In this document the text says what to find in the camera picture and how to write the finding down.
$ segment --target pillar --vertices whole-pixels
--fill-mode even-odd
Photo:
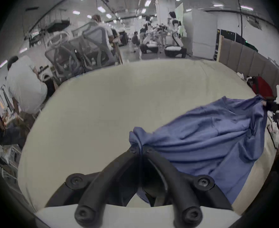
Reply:
[[[175,0],[155,0],[157,23],[167,25],[169,12],[175,11]]]

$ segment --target white table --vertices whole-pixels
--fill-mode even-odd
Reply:
[[[28,135],[19,164],[20,190],[38,211],[70,174],[101,171],[125,152],[134,127],[152,132],[223,96],[255,94],[234,71],[208,60],[139,61],[70,79],[47,102]],[[265,136],[264,153],[233,203],[239,214],[273,163],[275,151]]]

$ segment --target hair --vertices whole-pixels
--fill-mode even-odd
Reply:
[[[169,15],[170,15],[172,18],[176,19],[175,12],[170,12]]]
[[[18,60],[18,56],[13,56],[8,61],[8,71],[10,70],[13,63],[15,63]]]
[[[97,22],[100,22],[100,21],[101,21],[101,17],[100,17],[100,15],[98,15],[98,14],[94,14],[94,15],[92,16],[92,19],[95,20],[95,21],[97,21]]]

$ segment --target blue shirt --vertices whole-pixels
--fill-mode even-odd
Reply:
[[[267,113],[262,97],[221,99],[146,133],[135,127],[131,144],[148,144],[179,171],[211,176],[233,203],[264,150]]]

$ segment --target red bag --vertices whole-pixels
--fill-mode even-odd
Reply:
[[[260,76],[248,79],[247,84],[254,93],[260,94],[262,97],[273,97],[272,89],[269,84]]]

